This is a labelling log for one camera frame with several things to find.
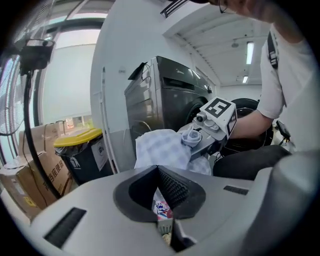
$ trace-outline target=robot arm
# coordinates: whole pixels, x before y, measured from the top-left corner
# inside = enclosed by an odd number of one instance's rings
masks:
[[[194,128],[202,135],[202,140],[191,150],[191,159],[202,155],[212,155],[221,150],[227,143],[237,122],[236,104],[231,101],[215,97],[200,108],[200,112],[193,119]]]

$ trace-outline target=person's arm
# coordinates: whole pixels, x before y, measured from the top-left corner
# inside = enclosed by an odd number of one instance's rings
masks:
[[[252,138],[262,134],[282,112],[284,105],[282,87],[278,74],[268,59],[267,43],[261,50],[260,68],[262,92],[257,110],[237,120],[231,139]]]
[[[239,118],[231,133],[230,139],[252,138],[265,132],[272,124],[273,119],[264,116],[258,110]]]

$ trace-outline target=snack package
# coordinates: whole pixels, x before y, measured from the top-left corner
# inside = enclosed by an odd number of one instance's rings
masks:
[[[158,220],[173,218],[173,212],[166,201],[155,201],[153,212],[157,214]]]

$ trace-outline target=towel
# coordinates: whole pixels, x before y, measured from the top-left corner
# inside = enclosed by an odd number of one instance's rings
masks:
[[[146,132],[136,141],[136,162],[134,168],[152,165],[170,166],[195,173],[211,175],[209,161],[201,156],[193,161],[191,149],[202,139],[200,132],[189,129],[175,132],[160,129]]]

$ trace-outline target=ceiling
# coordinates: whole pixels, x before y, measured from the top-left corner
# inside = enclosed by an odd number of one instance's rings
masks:
[[[202,56],[221,86],[243,85],[244,76],[248,76],[248,85],[260,85],[261,48],[269,29],[268,23],[237,14],[221,14],[217,7],[176,36]],[[247,42],[254,42],[252,63],[248,65]]]

